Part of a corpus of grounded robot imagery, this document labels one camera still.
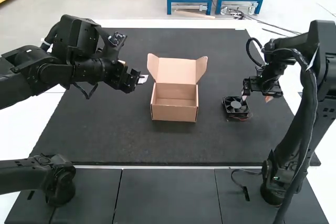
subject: caster wheel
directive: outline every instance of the caster wheel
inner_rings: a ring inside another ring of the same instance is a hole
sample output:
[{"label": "caster wheel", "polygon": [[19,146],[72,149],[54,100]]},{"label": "caster wheel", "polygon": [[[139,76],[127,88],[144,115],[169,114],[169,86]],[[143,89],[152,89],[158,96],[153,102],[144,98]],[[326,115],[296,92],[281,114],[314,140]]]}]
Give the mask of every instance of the caster wheel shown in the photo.
[{"label": "caster wheel", "polygon": [[223,8],[220,10],[220,11],[221,11],[221,15],[225,15],[225,14],[227,14],[227,10],[228,10],[227,6],[223,7]]},{"label": "caster wheel", "polygon": [[254,14],[254,8],[253,7],[249,7],[248,8],[248,15],[253,15]]}]

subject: black rubber mat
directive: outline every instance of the black rubber mat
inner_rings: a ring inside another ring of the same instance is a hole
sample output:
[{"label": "black rubber mat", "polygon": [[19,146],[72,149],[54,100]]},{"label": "black rubber mat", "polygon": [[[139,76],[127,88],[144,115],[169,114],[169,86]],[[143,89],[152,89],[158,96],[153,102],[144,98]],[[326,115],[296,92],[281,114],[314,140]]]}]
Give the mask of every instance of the black rubber mat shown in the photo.
[{"label": "black rubber mat", "polygon": [[46,204],[40,191],[23,191],[5,224],[111,224],[121,169],[77,169],[76,195],[63,207]]},{"label": "black rubber mat", "polygon": [[[146,68],[149,52],[160,57],[208,56],[199,82],[196,123],[152,121],[153,79],[124,94],[101,84],[90,100],[66,91],[32,155],[60,153],[76,164],[261,165],[281,141],[293,118],[284,98],[265,103],[248,98],[253,117],[228,122],[223,96],[239,96],[243,79],[255,75],[245,44],[249,35],[234,29],[118,29],[128,35],[120,53],[130,67]],[[254,46],[251,53],[258,60]],[[312,165],[320,165],[314,157]]]},{"label": "black rubber mat", "polygon": [[214,170],[125,169],[113,224],[222,224]]},{"label": "black rubber mat", "polygon": [[[54,209],[41,191],[20,193],[5,224],[271,224],[277,208],[260,196],[261,176],[230,169],[77,169],[76,196]],[[328,224],[306,180],[285,224]]]},{"label": "black rubber mat", "polygon": [[[233,175],[236,181],[247,187],[250,201],[246,201],[242,189],[231,180],[231,172],[230,169],[215,170],[223,223],[272,224],[278,208],[267,204],[261,197],[261,175],[244,172]],[[293,196],[284,224],[328,224],[307,179],[303,182],[301,192]]]}]

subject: black robotic arm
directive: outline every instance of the black robotic arm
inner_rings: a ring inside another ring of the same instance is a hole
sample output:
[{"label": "black robotic arm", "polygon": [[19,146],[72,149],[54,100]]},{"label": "black robotic arm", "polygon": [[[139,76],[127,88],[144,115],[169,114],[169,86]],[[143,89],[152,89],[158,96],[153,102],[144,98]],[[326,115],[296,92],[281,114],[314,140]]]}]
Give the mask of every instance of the black robotic arm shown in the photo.
[{"label": "black robotic arm", "polygon": [[[104,48],[97,49],[102,38]],[[41,47],[23,46],[0,57],[0,109],[31,96],[39,95],[57,84],[66,89],[73,84],[87,99],[99,82],[114,89],[132,92],[140,72],[131,70],[118,58],[126,36],[109,35],[89,19],[63,15],[49,32]],[[53,45],[51,53],[47,50]],[[93,85],[87,94],[77,82]]]},{"label": "black robotic arm", "polygon": [[257,75],[244,79],[242,98],[253,91],[281,97],[279,77],[287,65],[299,62],[303,94],[300,107],[285,137],[271,150],[262,166],[260,192],[264,200],[280,207],[274,224],[283,223],[292,196],[301,189],[310,158],[336,118],[336,26],[315,20],[308,33],[272,39],[262,48],[266,64]]},{"label": "black robotic arm", "polygon": [[[99,37],[102,49],[97,49]],[[134,91],[140,72],[127,73],[128,66],[118,58],[126,38],[118,32],[109,35],[90,19],[63,15],[41,47],[23,46],[0,56],[0,109],[57,84],[66,89],[73,84],[87,99],[99,82],[125,93]],[[88,94],[77,82],[88,82],[93,89]],[[47,204],[58,207],[74,196],[75,173],[73,164],[59,154],[0,161],[0,195],[40,189]]]}]

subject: computer fan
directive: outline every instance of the computer fan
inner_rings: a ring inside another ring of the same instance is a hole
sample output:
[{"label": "computer fan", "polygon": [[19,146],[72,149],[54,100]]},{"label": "computer fan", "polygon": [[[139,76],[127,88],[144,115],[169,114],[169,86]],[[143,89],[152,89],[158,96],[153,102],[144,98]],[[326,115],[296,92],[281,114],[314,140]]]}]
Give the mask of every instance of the computer fan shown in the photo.
[{"label": "computer fan", "polygon": [[241,97],[223,97],[222,104],[229,117],[248,118],[250,109]]}]

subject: open cardboard box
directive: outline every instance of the open cardboard box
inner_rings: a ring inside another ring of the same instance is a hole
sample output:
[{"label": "open cardboard box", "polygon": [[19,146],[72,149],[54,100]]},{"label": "open cardboard box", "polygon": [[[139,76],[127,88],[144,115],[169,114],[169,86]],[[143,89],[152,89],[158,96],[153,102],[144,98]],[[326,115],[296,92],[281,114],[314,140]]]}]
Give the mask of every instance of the open cardboard box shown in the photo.
[{"label": "open cardboard box", "polygon": [[159,58],[148,54],[147,68],[155,80],[151,99],[153,120],[196,122],[197,82],[208,57],[197,60]]}]

